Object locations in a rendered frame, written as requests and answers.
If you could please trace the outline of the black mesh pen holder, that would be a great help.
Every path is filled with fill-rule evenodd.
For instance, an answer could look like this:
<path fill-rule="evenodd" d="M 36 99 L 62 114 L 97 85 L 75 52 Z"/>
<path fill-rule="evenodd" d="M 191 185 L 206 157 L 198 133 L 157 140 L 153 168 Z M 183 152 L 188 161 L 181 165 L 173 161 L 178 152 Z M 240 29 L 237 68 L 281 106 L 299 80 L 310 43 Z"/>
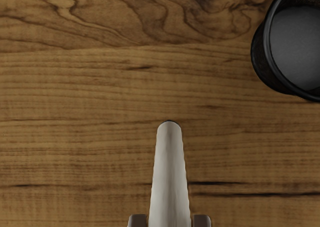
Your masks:
<path fill-rule="evenodd" d="M 320 0 L 273 0 L 250 56 L 266 86 L 320 103 Z"/>

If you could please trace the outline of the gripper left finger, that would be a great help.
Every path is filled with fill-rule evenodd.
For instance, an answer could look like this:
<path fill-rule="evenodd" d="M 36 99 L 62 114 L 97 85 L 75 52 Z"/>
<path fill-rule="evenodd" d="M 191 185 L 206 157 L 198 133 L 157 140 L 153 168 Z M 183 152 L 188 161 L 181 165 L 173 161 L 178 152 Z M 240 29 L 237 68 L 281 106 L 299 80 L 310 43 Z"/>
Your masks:
<path fill-rule="evenodd" d="M 128 219 L 127 227 L 147 227 L 147 215 L 131 214 Z"/>

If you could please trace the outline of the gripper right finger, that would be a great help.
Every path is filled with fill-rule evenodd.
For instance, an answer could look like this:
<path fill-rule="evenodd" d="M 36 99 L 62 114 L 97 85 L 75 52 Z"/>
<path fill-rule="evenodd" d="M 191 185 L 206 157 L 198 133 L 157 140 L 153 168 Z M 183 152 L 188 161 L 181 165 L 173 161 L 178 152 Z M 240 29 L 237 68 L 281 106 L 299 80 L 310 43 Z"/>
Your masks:
<path fill-rule="evenodd" d="M 192 216 L 192 227 L 212 227 L 211 218 L 206 214 L 194 214 Z"/>

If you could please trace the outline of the white pen with black tip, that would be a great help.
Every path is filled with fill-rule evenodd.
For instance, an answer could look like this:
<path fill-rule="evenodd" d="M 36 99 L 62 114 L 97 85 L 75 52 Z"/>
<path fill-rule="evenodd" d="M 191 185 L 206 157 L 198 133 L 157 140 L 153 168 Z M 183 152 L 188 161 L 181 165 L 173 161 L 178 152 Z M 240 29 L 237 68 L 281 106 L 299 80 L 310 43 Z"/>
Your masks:
<path fill-rule="evenodd" d="M 183 135 L 172 120 L 156 133 L 148 227 L 191 227 Z"/>

